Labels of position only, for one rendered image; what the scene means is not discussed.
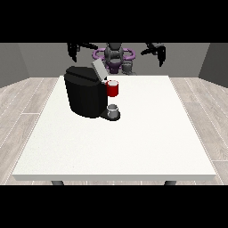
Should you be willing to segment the red pod holder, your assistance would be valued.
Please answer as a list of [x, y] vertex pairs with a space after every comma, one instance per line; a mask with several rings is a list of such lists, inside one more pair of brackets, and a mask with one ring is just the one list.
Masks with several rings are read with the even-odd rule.
[[106, 83], [106, 87], [107, 87], [107, 95], [109, 97], [115, 97], [118, 95], [118, 81], [109, 80]]

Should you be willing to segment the black coffee machine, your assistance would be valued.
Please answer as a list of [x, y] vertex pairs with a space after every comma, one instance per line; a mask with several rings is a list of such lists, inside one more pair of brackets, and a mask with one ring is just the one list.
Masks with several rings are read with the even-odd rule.
[[65, 86], [69, 98], [69, 106], [73, 112], [85, 118], [105, 118], [109, 121], [120, 119], [109, 118], [108, 98], [105, 78], [101, 81], [95, 70], [88, 67], [71, 66], [64, 75]]

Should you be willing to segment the pale grey machine lid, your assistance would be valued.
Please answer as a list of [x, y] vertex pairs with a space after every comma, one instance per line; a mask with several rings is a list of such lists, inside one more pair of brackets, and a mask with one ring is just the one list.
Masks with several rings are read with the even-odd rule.
[[93, 66], [98, 78], [101, 81], [103, 81], [109, 75], [109, 73], [105, 69], [101, 59], [97, 59], [97, 60], [93, 61], [92, 66]]

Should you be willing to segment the small grey coffee pod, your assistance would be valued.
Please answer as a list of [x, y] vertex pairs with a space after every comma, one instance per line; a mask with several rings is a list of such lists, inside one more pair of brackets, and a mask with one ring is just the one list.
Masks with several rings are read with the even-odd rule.
[[133, 63], [131, 61], [123, 61], [122, 72], [129, 75], [132, 72]]

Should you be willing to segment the small grey cup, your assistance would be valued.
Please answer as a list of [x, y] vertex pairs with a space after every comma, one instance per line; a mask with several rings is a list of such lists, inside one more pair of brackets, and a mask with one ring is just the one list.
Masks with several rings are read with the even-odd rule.
[[118, 116], [118, 106], [116, 104], [110, 104], [107, 107], [108, 117], [116, 118]]

